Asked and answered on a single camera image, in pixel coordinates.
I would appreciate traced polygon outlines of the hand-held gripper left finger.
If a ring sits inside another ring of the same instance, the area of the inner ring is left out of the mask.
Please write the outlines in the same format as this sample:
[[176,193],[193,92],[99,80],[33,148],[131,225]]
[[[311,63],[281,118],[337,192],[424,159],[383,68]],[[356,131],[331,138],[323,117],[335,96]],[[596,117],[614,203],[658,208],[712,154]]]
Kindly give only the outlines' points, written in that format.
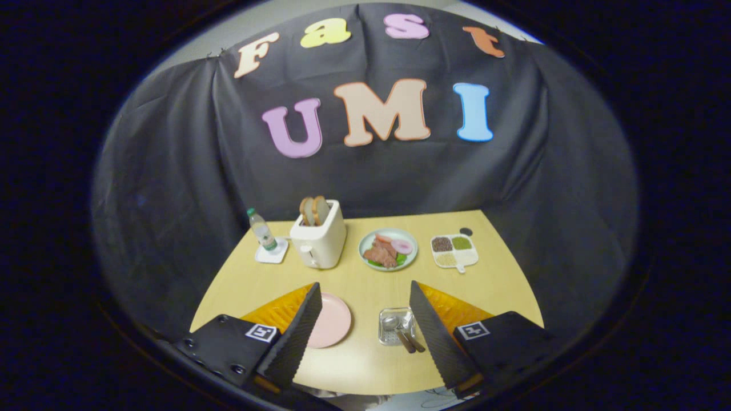
[[241,317],[219,314],[173,346],[237,388],[279,394],[292,384],[321,310],[320,284],[306,284]]

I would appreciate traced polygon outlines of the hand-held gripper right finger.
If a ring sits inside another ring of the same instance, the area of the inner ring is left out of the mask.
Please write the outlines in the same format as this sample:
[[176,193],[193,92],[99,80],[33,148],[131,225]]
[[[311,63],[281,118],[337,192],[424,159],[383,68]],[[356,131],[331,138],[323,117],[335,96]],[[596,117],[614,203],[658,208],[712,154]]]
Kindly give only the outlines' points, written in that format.
[[444,386],[457,398],[498,395],[559,348],[557,336],[515,311],[492,315],[418,281],[409,304]]

